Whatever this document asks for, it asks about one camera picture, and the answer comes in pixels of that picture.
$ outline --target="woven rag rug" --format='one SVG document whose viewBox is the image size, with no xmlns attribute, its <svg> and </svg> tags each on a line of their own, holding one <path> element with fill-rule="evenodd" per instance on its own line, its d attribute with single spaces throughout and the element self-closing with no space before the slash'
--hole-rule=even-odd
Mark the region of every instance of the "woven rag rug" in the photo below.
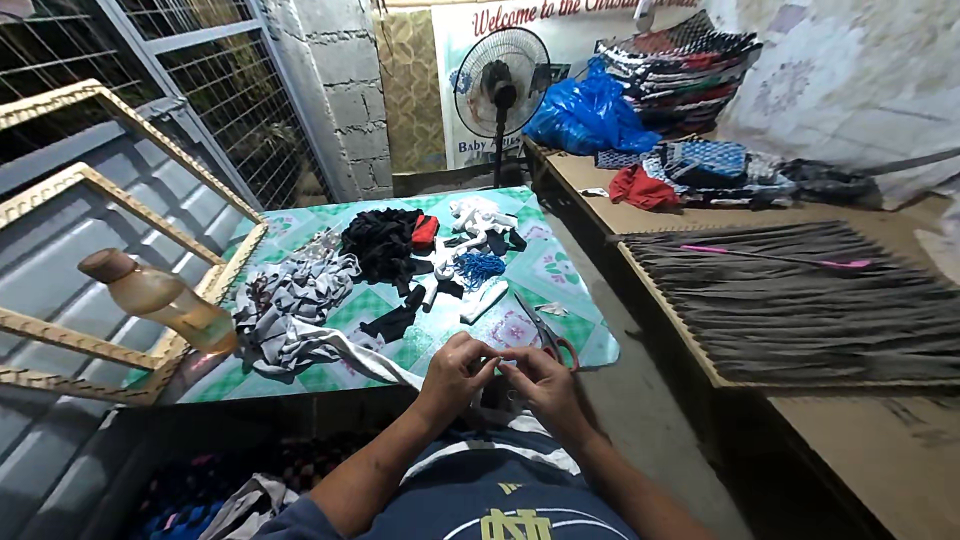
<svg viewBox="0 0 960 540">
<path fill-rule="evenodd" d="M 622 236 L 720 377 L 806 385 L 960 378 L 960 290 L 844 222 Z M 863 269 L 707 254 L 847 262 Z"/>
</svg>

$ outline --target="floral pattern tablecloth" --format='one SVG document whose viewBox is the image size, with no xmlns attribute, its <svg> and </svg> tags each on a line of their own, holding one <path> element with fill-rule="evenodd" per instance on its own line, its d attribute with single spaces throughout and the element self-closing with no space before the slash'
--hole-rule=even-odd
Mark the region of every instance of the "floral pattern tablecloth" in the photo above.
<svg viewBox="0 0 960 540">
<path fill-rule="evenodd" d="M 317 231 L 326 228 L 342 231 L 358 212 L 364 210 L 422 209 L 428 215 L 437 216 L 440 221 L 438 234 L 450 236 L 454 218 L 450 215 L 449 203 L 470 196 L 489 199 L 497 203 L 501 211 L 515 215 L 519 222 L 518 232 L 528 242 L 526 250 L 521 253 L 507 252 L 504 278 L 510 284 L 510 291 L 473 325 L 460 323 L 458 299 L 440 294 L 430 312 L 421 310 L 417 313 L 416 323 L 407 329 L 403 339 L 384 344 L 382 338 L 378 337 L 372 346 L 403 368 L 424 375 L 430 357 L 450 335 L 461 330 L 469 331 L 474 337 L 496 348 L 539 345 L 533 323 L 512 294 L 516 291 L 532 306 L 559 302 L 569 311 L 566 317 L 547 313 L 541 316 L 554 332 L 565 337 L 576 348 L 582 366 L 602 366 L 615 362 L 620 352 L 619 345 L 608 330 L 603 315 L 593 304 L 583 279 L 566 255 L 564 247 L 544 221 L 537 196 L 526 187 L 266 212 L 270 229 L 237 278 L 234 288 L 246 279 L 251 269 L 265 262 L 286 258 Z M 251 226 L 250 222 L 241 224 L 235 238 L 242 239 Z M 232 253 L 228 251 L 225 258 L 230 255 Z M 231 290 L 225 307 L 233 307 L 234 295 L 235 290 Z M 342 304 L 331 310 L 326 325 L 342 331 L 351 339 L 363 337 L 366 345 L 372 340 L 365 334 L 361 335 L 360 323 L 370 322 L 401 303 L 402 299 L 397 296 L 393 286 L 361 282 L 354 286 Z M 282 380 L 269 379 L 244 366 L 238 357 L 231 356 L 194 384 L 179 401 L 211 402 L 383 384 L 357 373 L 343 361 L 314 364 Z"/>
</svg>

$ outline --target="navy blue shirt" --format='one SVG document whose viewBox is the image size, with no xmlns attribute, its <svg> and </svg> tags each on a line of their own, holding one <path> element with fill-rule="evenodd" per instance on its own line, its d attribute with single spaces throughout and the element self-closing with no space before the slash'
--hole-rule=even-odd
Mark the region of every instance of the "navy blue shirt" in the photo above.
<svg viewBox="0 0 960 540">
<path fill-rule="evenodd" d="M 549 454 L 549 437 L 512 430 L 448 433 L 423 456 L 459 440 L 482 439 Z M 304 496 L 255 536 L 258 540 L 340 540 L 324 513 Z M 587 487 L 571 475 L 506 450 L 449 455 L 404 482 L 358 538 L 636 540 Z"/>
</svg>

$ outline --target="wooden loom frame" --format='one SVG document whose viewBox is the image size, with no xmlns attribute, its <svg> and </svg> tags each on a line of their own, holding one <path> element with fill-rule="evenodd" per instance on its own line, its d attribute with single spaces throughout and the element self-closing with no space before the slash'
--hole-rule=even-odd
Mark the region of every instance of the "wooden loom frame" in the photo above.
<svg viewBox="0 0 960 540">
<path fill-rule="evenodd" d="M 208 302 L 218 304 L 227 295 L 230 284 L 236 279 L 260 238 L 267 231 L 267 223 L 256 210 L 237 197 L 196 160 L 184 153 L 170 138 L 154 128 L 113 92 L 99 81 L 88 79 L 20 101 L 0 105 L 0 130 L 89 98 L 95 98 L 124 124 L 153 142 L 177 164 L 197 177 L 201 184 L 212 189 L 223 197 L 230 206 L 251 219 L 254 223 L 253 229 L 237 247 L 230 261 L 223 260 L 196 239 L 173 227 L 161 215 L 144 206 L 134 199 L 130 193 L 120 189 L 116 184 L 83 162 L 74 163 L 45 181 L 0 203 L 0 229 L 7 227 L 16 219 L 56 197 L 71 185 L 87 184 L 108 200 L 147 222 L 153 229 L 186 248 L 187 251 L 209 262 L 212 266 L 194 290 Z M 0 365 L 0 383 L 130 405 L 151 405 L 173 377 L 177 366 L 180 365 L 188 351 L 186 341 L 170 329 L 167 329 L 160 336 L 149 353 L 141 353 L 110 343 L 99 337 L 72 331 L 60 325 L 1 307 L 0 331 L 35 339 L 68 351 L 97 356 L 153 372 L 141 388 L 128 389 L 43 373 L 32 369 Z"/>
<path fill-rule="evenodd" d="M 664 227 L 651 229 L 648 231 L 637 231 L 635 233 L 624 233 L 624 234 L 648 234 L 648 233 L 664 233 L 664 232 L 692 232 L 692 231 L 701 231 L 704 229 L 732 229 L 732 228 L 755 228 L 755 227 L 774 227 L 777 225 L 802 225 L 807 222 L 771 222 L 767 224 L 750 224 L 750 225 L 717 225 L 717 226 L 687 226 L 687 227 Z M 871 241 L 879 245 L 878 242 L 875 242 L 871 238 L 868 238 L 861 234 L 860 232 L 854 230 L 857 235 L 862 237 L 867 241 Z M 654 279 L 647 273 L 640 263 L 634 258 L 634 254 L 631 253 L 630 248 L 627 247 L 627 244 L 624 242 L 616 243 L 617 250 L 620 251 L 620 254 L 627 259 L 627 263 L 634 270 L 636 276 L 640 279 L 640 282 L 643 283 L 643 286 L 647 289 L 647 292 L 653 296 L 654 300 L 660 306 L 660 309 L 669 319 L 670 324 L 673 326 L 674 330 L 680 335 L 680 338 L 683 340 L 685 346 L 697 360 L 697 363 L 700 364 L 701 369 L 707 375 L 707 378 L 710 381 L 710 385 L 714 388 L 763 388 L 763 389 L 811 389 L 811 388 L 859 388 L 859 389 L 878 389 L 878 388 L 902 388 L 902 387 L 911 387 L 911 388 L 930 388 L 930 387 L 944 387 L 944 386 L 956 386 L 960 384 L 960 379 L 929 379 L 929 380 L 816 380 L 811 382 L 804 381 L 793 381 L 793 382 L 756 382 L 756 381 L 736 381 L 729 380 L 723 375 L 720 375 L 720 372 L 717 371 L 716 366 L 713 364 L 713 360 L 707 353 L 707 350 L 704 349 L 700 341 L 693 334 L 690 328 L 686 325 L 686 321 L 682 315 L 673 307 L 666 295 L 663 294 L 663 291 L 657 287 L 657 283 Z M 884 247 L 884 253 L 890 257 L 894 257 L 889 254 L 889 252 Z"/>
</svg>

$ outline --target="plastic bottle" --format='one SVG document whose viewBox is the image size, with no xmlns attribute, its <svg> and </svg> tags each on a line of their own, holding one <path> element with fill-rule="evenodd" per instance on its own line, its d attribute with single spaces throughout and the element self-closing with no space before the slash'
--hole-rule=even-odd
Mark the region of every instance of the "plastic bottle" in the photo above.
<svg viewBox="0 0 960 540">
<path fill-rule="evenodd" d="M 106 283 L 113 302 L 128 314 L 172 328 L 198 351 L 220 354 L 237 347 L 230 314 L 174 274 L 140 264 L 115 248 L 87 256 L 77 269 Z"/>
</svg>

